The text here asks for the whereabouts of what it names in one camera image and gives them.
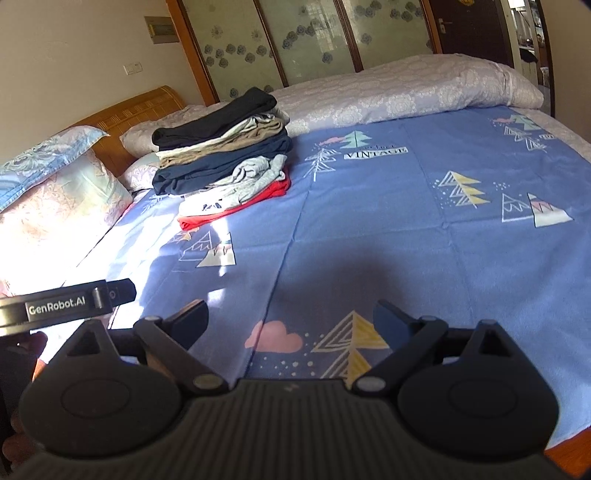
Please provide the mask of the person's left hand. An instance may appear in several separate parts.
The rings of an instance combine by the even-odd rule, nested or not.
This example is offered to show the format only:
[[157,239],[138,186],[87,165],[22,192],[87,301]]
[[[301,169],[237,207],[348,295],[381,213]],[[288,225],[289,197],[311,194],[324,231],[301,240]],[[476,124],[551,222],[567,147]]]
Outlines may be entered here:
[[9,476],[35,453],[34,443],[24,433],[18,405],[46,343],[42,332],[1,338],[1,477]]

